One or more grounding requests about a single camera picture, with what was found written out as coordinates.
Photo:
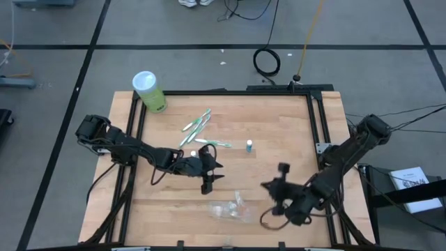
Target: wooden tabletop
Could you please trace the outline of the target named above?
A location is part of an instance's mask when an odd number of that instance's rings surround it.
[[[109,119],[113,126],[125,130],[132,92],[116,92]],[[216,173],[225,177],[214,182],[209,195],[200,192],[201,179],[166,175],[151,186],[153,167],[140,158],[134,185],[126,245],[175,246],[178,240],[186,246],[277,247],[284,241],[287,247],[328,247],[330,239],[325,218],[313,218],[310,225],[289,224],[280,231],[268,231],[259,224],[259,216],[273,205],[261,182],[278,176],[277,164],[291,164],[287,180],[303,184],[317,172],[316,154],[305,97],[300,96],[167,96],[168,107],[161,114],[147,112],[142,140],[155,147],[178,148],[185,133],[181,129],[207,108],[212,117],[198,138],[215,139],[233,145],[231,149],[217,147],[217,161],[224,165]],[[332,143],[348,138],[348,128],[341,96],[338,92],[323,93]],[[135,118],[136,135],[141,104]],[[318,110],[314,103],[317,121]],[[319,137],[323,141],[318,122]],[[246,141],[253,141],[252,152],[245,150]],[[183,147],[185,155],[203,144],[192,142]],[[95,178],[111,165],[108,155],[99,158]],[[93,189],[86,209],[79,241],[85,241],[108,214],[113,197],[116,168]],[[369,214],[360,177],[353,169],[344,179],[344,208],[359,230],[374,242]],[[240,191],[253,215],[252,222],[222,220],[209,213],[212,201],[234,201]],[[271,226],[281,225],[285,217],[265,218]],[[337,239],[341,242],[339,219]],[[121,225],[117,217],[116,229]]]

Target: clear plastic bag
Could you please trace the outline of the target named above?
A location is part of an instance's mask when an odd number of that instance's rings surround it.
[[[235,191],[235,201],[211,201],[209,212],[212,216],[227,220],[240,220],[245,223],[253,222],[252,208],[243,201],[240,192]]]

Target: white lid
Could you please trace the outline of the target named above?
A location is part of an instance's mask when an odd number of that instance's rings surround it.
[[[149,71],[136,74],[132,80],[135,91],[151,92],[156,88],[156,76]]]

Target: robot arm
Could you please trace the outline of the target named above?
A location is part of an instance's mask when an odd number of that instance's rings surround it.
[[[285,215],[295,225],[311,223],[310,212],[313,208],[323,210],[330,203],[341,185],[342,177],[368,151],[377,145],[386,144],[390,138],[390,127],[375,115],[366,116],[358,125],[357,133],[340,146],[329,146],[319,156],[320,172],[313,175],[304,185],[286,182],[289,165],[279,164],[280,178],[262,183],[268,190],[275,206],[273,215]],[[284,200],[291,199],[285,207]]]
[[[157,170],[175,175],[201,177],[203,195],[212,191],[214,180],[224,175],[209,174],[215,168],[223,167],[209,153],[209,145],[199,150],[199,158],[183,158],[183,151],[168,148],[155,148],[135,139],[121,129],[111,125],[110,121],[102,116],[87,115],[76,131],[77,142],[100,155],[101,149],[111,153],[111,161],[120,165],[131,165],[132,156],[141,156]]]

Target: shoe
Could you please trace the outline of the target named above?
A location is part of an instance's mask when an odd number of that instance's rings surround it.
[[[197,5],[197,1],[196,0],[178,0],[178,2],[181,5],[189,7],[189,8],[194,7],[194,6]]]
[[[214,0],[200,0],[202,6],[208,6],[212,2],[214,2]]]

